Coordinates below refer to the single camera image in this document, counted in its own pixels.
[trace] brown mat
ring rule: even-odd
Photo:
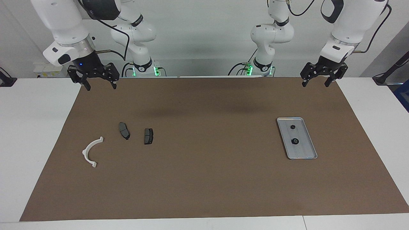
[[[409,212],[340,88],[324,80],[121,79],[113,90],[92,79],[21,221]],[[276,119],[291,116],[304,118],[317,159],[286,157]],[[92,168],[81,152],[100,136]]]

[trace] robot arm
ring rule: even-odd
[[[255,58],[251,60],[254,75],[271,75],[275,43],[287,43],[294,37],[294,28],[289,23],[286,0],[270,1],[268,13],[274,19],[273,24],[261,24],[253,27],[251,38],[257,44]]]
[[[307,63],[301,71],[303,87],[319,75],[329,75],[326,87],[334,80],[341,79],[348,69],[345,59],[353,53],[387,5],[387,0],[353,0],[345,5],[343,0],[331,1],[335,6],[333,14],[323,16],[334,23],[334,29],[320,52],[318,62]]]
[[[43,52],[53,65],[61,66],[70,61],[68,74],[74,83],[91,89],[87,78],[100,77],[108,80],[116,89],[119,73],[114,64],[103,65],[99,59],[89,32],[73,0],[31,0],[44,25],[51,30],[54,42]],[[111,12],[119,14],[119,0],[111,0]]]
[[[116,29],[126,33],[130,37],[128,50],[132,55],[134,72],[138,75],[157,75],[157,63],[152,60],[148,48],[143,45],[144,42],[153,41],[156,38],[156,29],[154,26],[144,20],[142,14],[132,10],[131,0],[122,0],[122,11],[119,18],[126,23],[118,24]],[[127,39],[117,30],[111,30],[111,36],[115,42],[126,47]]]
[[[156,74],[155,61],[152,60],[144,42],[156,38],[156,29],[144,20],[142,14],[134,9],[133,0],[83,0],[88,15],[96,20],[114,20],[117,17],[126,21],[111,29],[111,36],[118,44],[128,48],[132,55],[135,72],[139,75]]]

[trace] silver tray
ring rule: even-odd
[[[288,158],[298,160],[316,159],[318,157],[310,134],[301,117],[279,117],[277,123]]]

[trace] white semicircular part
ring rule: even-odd
[[[84,155],[85,160],[88,161],[90,164],[92,164],[92,167],[94,167],[94,168],[97,166],[97,163],[96,163],[95,161],[91,161],[91,160],[88,159],[88,152],[90,151],[90,149],[91,149],[94,145],[96,145],[96,144],[98,144],[98,143],[101,143],[101,142],[103,142],[103,137],[100,137],[98,140],[95,140],[95,141],[91,142],[91,143],[82,151],[82,154]]]

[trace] black cable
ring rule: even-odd
[[[159,70],[164,70],[164,71],[165,71],[165,77],[168,76],[168,74],[166,73],[166,69],[165,69],[165,68],[163,68],[163,67],[158,67],[158,69],[159,69]]]
[[[369,48],[371,47],[372,41],[375,38],[376,34],[378,33],[379,29],[382,27],[382,25],[384,24],[384,22],[388,19],[389,15],[392,13],[392,7],[387,4],[386,7],[389,9],[389,13],[386,15],[386,17],[383,19],[383,21],[381,22],[381,24],[378,26],[378,28],[375,30],[375,33],[373,34],[371,41],[369,42],[368,47],[366,48],[365,51],[354,51],[354,54],[364,54],[366,52],[368,52]]]
[[[288,9],[290,10],[290,13],[291,13],[292,15],[298,17],[298,16],[301,16],[301,15],[305,14],[305,13],[307,12],[307,10],[312,6],[312,4],[314,3],[314,1],[315,1],[315,0],[312,0],[311,3],[310,3],[310,5],[309,5],[309,6],[304,10],[304,12],[302,12],[301,14],[295,14],[294,12],[292,12],[290,4],[287,3],[287,6],[288,6]]]
[[[120,54],[120,53],[118,53],[118,52],[116,52],[116,51],[112,51],[112,53],[116,53],[117,55],[121,56],[124,61],[126,61],[126,53],[128,52],[128,46],[129,46],[129,42],[130,42],[130,37],[129,37],[129,35],[128,35],[127,33],[123,32],[123,31],[120,31],[119,29],[117,29],[117,28],[115,28],[115,27],[113,27],[113,26],[111,26],[111,25],[106,24],[105,22],[103,22],[103,21],[101,21],[101,20],[98,20],[98,19],[97,19],[97,21],[99,21],[99,22],[102,23],[103,25],[105,25],[105,26],[107,26],[107,27],[109,27],[109,28],[111,28],[111,29],[113,29],[113,30],[115,30],[115,31],[118,31],[118,32],[121,33],[121,34],[125,34],[126,37],[128,37],[128,41],[126,42],[126,46],[125,46],[125,53],[124,53],[123,56],[122,56],[122,54]]]
[[[238,72],[240,72],[240,70],[241,70],[241,74],[240,74],[240,76],[241,76],[241,75],[243,75],[243,71],[246,70],[246,68],[239,69],[239,70],[237,71],[237,73],[236,73],[236,76],[238,76]]]
[[[84,6],[84,4],[81,2],[81,0],[78,0],[78,3],[81,5],[81,7],[82,7],[86,12],[88,12],[88,10],[85,9],[85,6]],[[126,61],[126,53],[128,52],[128,46],[129,46],[129,42],[130,42],[130,37],[129,37],[129,35],[128,35],[127,33],[123,32],[123,31],[120,31],[119,29],[114,28],[114,27],[111,26],[111,25],[106,24],[105,22],[103,22],[103,21],[101,21],[101,20],[99,20],[99,19],[96,19],[96,20],[99,21],[100,23],[102,23],[103,25],[105,25],[105,26],[107,26],[107,27],[109,27],[109,28],[115,30],[115,31],[118,31],[118,32],[121,33],[121,34],[125,34],[126,37],[128,37],[128,42],[126,43],[124,55],[122,55],[122,54],[120,54],[120,53],[118,53],[118,52],[116,52],[116,51],[114,51],[114,50],[111,50],[112,53],[115,53],[115,54],[119,55],[124,61]]]
[[[233,66],[233,68],[231,68],[231,70],[229,71],[228,76],[230,76],[230,74],[231,74],[231,72],[234,70],[234,68],[236,68],[236,67],[239,66],[239,65],[244,65],[244,64],[243,64],[243,63],[237,63],[237,64],[235,64],[235,65]]]
[[[125,68],[126,68],[128,65],[130,65],[130,63],[125,64],[124,67],[122,68],[121,77],[124,77],[124,71],[125,71]]]
[[[1,68],[1,67],[0,67],[0,69],[2,69],[3,72],[5,72],[5,73],[11,78],[11,75],[10,75],[5,69],[3,69],[3,68]]]
[[[250,61],[252,60],[252,58],[253,58],[253,56],[256,54],[257,50],[258,50],[258,48],[254,51],[254,53],[252,54],[252,56],[250,57],[250,59],[248,60],[248,62],[250,62]]]
[[[125,77],[128,77],[128,76],[126,75],[126,73],[128,72],[128,70],[133,70],[133,68],[128,68],[128,69],[125,70]]]

